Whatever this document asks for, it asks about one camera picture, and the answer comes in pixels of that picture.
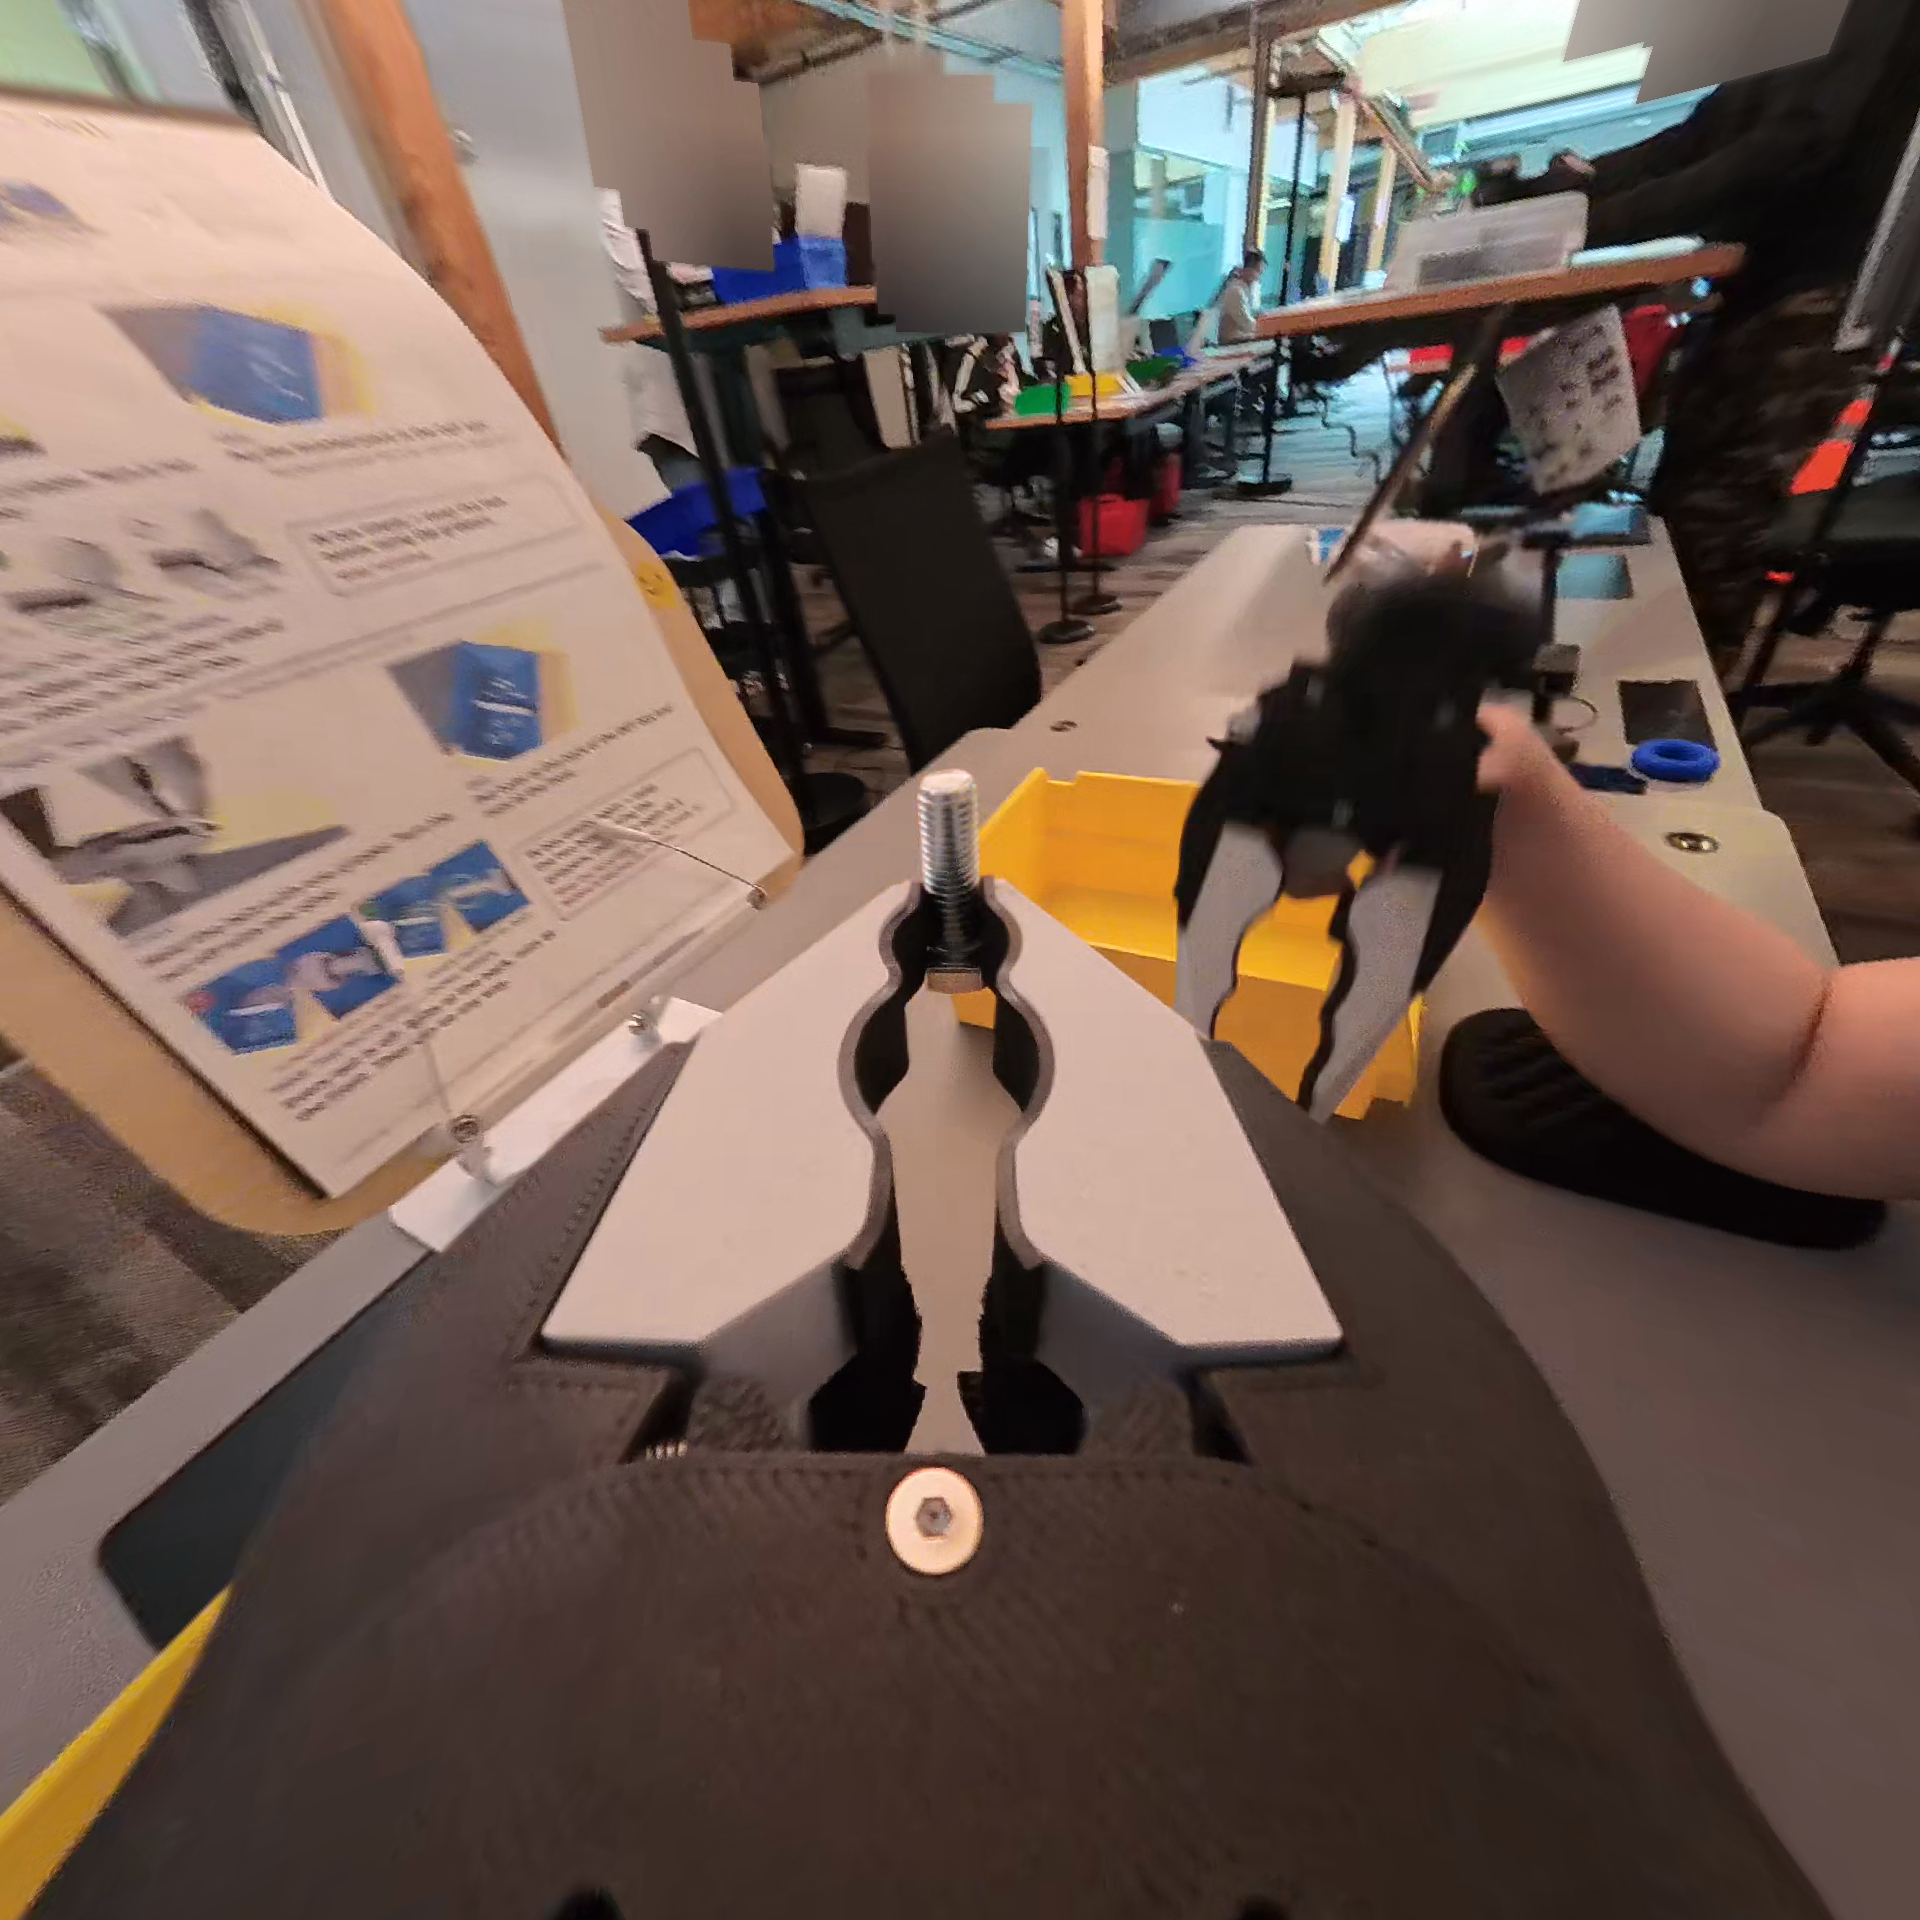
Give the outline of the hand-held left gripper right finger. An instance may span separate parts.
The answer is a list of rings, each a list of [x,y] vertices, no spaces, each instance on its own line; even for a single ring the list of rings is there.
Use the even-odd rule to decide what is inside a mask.
[[[1093,1409],[1146,1378],[1320,1361],[1341,1327],[1227,1099],[1171,1007],[1002,879],[994,993],[1035,1085],[997,1214],[1040,1278],[1035,1358]]]

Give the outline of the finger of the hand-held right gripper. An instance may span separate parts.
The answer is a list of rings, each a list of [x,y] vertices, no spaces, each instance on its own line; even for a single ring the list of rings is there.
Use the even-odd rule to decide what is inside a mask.
[[[1417,996],[1442,873],[1408,862],[1371,869],[1335,911],[1335,977],[1298,1103],[1318,1123],[1355,1090]]]
[[[1175,878],[1175,1013],[1201,1038],[1235,993],[1247,930],[1270,911],[1285,866],[1266,827],[1189,819]]]

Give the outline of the yellow plastic bin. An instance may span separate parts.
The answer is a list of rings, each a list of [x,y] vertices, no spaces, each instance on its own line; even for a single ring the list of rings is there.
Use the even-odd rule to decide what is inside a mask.
[[[1008,879],[1133,983],[1170,1004],[1177,981],[1179,835],[1192,782],[1024,775],[982,823],[979,870]],[[1238,948],[1216,1035],[1295,1094],[1337,974],[1337,900],[1282,898]]]
[[[31,1911],[174,1710],[229,1602],[218,1590],[1,1812],[1,1916]]]

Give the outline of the steel hex bolt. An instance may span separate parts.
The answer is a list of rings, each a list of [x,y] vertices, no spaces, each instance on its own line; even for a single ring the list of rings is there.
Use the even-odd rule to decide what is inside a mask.
[[[986,903],[975,779],[966,771],[927,772],[919,782],[919,919],[926,985],[947,996],[979,993]]]

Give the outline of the person's right forearm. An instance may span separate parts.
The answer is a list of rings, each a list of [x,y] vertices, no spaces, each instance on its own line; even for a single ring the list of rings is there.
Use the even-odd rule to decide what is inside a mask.
[[[1918,1195],[1918,965],[1822,966],[1635,845],[1554,764],[1502,772],[1480,917],[1547,1039],[1737,1173]]]

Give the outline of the black elbow rest pad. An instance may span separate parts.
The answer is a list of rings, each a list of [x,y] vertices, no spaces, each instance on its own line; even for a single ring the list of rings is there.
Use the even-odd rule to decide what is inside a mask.
[[[1526,1181],[1806,1253],[1880,1237],[1882,1202],[1757,1179],[1702,1158],[1598,1093],[1522,1011],[1451,1027],[1434,1102],[1455,1141]]]

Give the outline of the person's right hand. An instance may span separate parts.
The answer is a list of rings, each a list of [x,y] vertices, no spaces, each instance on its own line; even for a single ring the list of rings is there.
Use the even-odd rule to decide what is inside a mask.
[[[1475,726],[1475,790],[1497,802],[1499,819],[1542,823],[1579,799],[1576,783],[1522,709],[1480,705]]]

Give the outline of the black stanchion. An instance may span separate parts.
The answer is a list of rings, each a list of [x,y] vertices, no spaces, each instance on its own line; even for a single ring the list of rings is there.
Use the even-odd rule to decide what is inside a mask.
[[[1072,267],[1047,267],[1047,292],[1051,300],[1056,351],[1048,359],[1054,428],[1051,428],[1051,533],[1054,533],[1054,579],[1057,605],[1054,620],[1040,629],[1040,643],[1047,647],[1064,647],[1087,639],[1090,622],[1073,613],[1072,605],[1072,425],[1067,413],[1072,409],[1072,385],[1075,377],[1087,377],[1087,346],[1082,327],[1086,300],[1073,292],[1075,276]]]

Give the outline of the wood-top standing desk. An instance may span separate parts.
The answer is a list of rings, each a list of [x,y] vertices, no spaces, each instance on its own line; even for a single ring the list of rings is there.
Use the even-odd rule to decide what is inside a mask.
[[[841,726],[829,719],[818,674],[816,643],[807,635],[792,557],[809,557],[809,529],[799,511],[799,479],[825,471],[832,454],[813,451],[789,421],[777,387],[778,367],[822,367],[821,389],[833,395],[832,415],[850,431],[850,463],[861,463],[887,443],[866,370],[867,351],[889,351],[905,335],[878,310],[870,285],[766,295],[741,303],[704,303],[681,310],[688,355],[706,372],[693,385],[711,431],[727,446],[727,463],[757,463],[775,474],[763,483],[761,541],[769,559],[769,607],[778,622],[785,665],[783,684],[798,707],[798,729],[811,749],[874,751],[885,732]]]
[[[1726,282],[1744,266],[1737,245],[1674,235],[1641,246],[1591,250],[1551,270],[1464,279],[1406,292],[1353,292],[1298,302],[1264,314],[1256,335],[1272,343],[1320,343],[1346,372],[1386,351],[1445,348],[1453,374],[1472,387],[1434,429],[1423,516],[1453,516],[1472,501],[1472,479],[1493,454],[1499,349],[1545,329],[1581,321],[1609,303],[1674,308],[1693,282]]]

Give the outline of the black office chair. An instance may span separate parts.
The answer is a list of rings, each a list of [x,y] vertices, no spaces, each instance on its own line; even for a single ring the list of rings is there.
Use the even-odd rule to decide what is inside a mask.
[[[1890,629],[1918,610],[1915,474],[1841,479],[1795,495],[1771,539],[1773,602],[1730,697],[1746,748],[1799,733],[1859,742],[1901,787],[1918,788],[1918,701],[1874,684]],[[1773,678],[1787,638],[1824,635],[1857,618],[1850,651],[1811,681]]]
[[[1040,647],[954,434],[816,474],[799,495],[911,775],[1040,705]]]

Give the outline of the white plastic crate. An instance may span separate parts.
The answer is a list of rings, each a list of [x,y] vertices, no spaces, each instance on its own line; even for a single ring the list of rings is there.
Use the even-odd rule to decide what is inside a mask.
[[[1585,246],[1591,204],[1562,193],[1489,207],[1449,204],[1417,211],[1399,229],[1383,273],[1394,295],[1467,282],[1558,273]]]

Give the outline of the wooden sign board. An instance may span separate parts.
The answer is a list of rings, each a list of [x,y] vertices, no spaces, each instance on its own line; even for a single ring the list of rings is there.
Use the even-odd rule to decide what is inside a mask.
[[[664,564],[623,519],[603,511],[603,523],[630,573],[642,562]],[[799,876],[798,804],[789,797],[746,710],[727,685],[682,591],[679,594],[681,602],[672,607],[653,607],[647,602],[662,647],[712,745],[782,837],[783,855],[757,892],[733,892],[735,900],[711,933],[662,961],[622,995],[589,1007],[561,1039],[545,1044],[533,1070],[490,1093],[474,1117],[478,1125],[505,1117],[550,1074],[634,1015],[647,995],[659,993],[666,978],[688,970],[694,958],[706,958],[712,946],[749,926]],[[363,1181],[339,1195],[321,1195],[11,895],[1,898],[1,1029],[5,1042],[122,1146],[155,1181],[174,1188],[193,1211],[239,1231],[301,1237],[360,1225],[421,1187],[462,1148],[457,1123],[433,1117],[418,1141]]]

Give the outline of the printed instruction sheet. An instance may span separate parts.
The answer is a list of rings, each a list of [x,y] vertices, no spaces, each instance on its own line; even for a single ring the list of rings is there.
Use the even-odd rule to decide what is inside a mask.
[[[5,93],[5,895],[321,1195],[783,844],[453,310],[249,127]]]

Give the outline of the blue plastic bin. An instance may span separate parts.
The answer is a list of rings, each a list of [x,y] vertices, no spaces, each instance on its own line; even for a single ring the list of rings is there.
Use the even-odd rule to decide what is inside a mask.
[[[766,514],[759,466],[727,469],[727,503],[741,534],[749,534],[757,519]],[[629,529],[664,559],[696,559],[722,550],[712,493],[701,476],[633,514]]]
[[[769,270],[711,270],[719,303],[829,292],[848,285],[848,246],[841,235],[794,233],[775,239]]]

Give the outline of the wooden post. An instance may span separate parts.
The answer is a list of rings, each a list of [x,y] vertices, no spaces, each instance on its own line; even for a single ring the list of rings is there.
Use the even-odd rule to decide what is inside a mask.
[[[557,425],[464,180],[464,164],[406,6],[318,3],[313,9],[399,219],[411,233],[424,279],[560,447]]]
[[[1059,37],[1072,266],[1086,270],[1104,261],[1111,211],[1104,4],[1059,3]]]

